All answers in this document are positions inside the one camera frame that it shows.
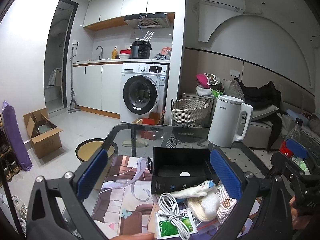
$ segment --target washing machine door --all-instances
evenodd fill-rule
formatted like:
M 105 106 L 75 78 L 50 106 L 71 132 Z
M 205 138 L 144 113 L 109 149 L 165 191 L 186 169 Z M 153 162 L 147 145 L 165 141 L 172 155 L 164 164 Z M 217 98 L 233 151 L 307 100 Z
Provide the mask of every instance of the washing machine door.
M 148 113 L 155 106 L 157 96 L 155 85 L 147 77 L 133 76 L 124 84 L 123 100 L 134 114 Z

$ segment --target human hand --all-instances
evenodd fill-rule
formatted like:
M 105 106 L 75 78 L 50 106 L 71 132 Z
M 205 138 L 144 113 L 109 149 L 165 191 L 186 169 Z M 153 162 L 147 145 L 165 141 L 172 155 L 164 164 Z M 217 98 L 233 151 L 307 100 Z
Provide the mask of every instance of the human hand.
M 132 236 L 116 236 L 111 240 L 153 240 L 154 238 L 154 233 L 140 233 Z
M 291 207 L 291 216 L 292 216 L 292 227 L 293 229 L 304 229 L 310 222 L 312 216 L 300 216 L 298 217 L 298 210 L 293 207 L 293 202 L 296 200 L 296 197 L 290 200 Z

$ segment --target white bowl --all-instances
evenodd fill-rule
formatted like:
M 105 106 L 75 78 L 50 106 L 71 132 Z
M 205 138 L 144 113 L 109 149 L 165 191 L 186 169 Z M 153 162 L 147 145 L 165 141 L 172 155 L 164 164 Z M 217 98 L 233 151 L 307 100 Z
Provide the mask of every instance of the white bowl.
M 130 54 L 128 53 L 120 53 L 119 58 L 130 58 Z

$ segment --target bottle cap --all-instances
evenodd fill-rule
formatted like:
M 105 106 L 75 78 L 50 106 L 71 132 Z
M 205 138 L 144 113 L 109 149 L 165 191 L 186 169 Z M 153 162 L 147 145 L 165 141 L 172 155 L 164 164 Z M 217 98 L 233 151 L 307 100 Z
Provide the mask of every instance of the bottle cap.
M 300 118 L 296 118 L 296 124 L 302 126 L 303 121 Z

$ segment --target washing machine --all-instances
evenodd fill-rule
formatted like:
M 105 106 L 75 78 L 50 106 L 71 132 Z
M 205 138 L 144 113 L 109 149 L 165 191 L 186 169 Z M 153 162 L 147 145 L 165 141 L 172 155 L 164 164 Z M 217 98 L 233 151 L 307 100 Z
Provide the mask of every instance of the washing machine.
M 123 63 L 120 84 L 120 121 L 132 123 L 165 107 L 168 65 Z

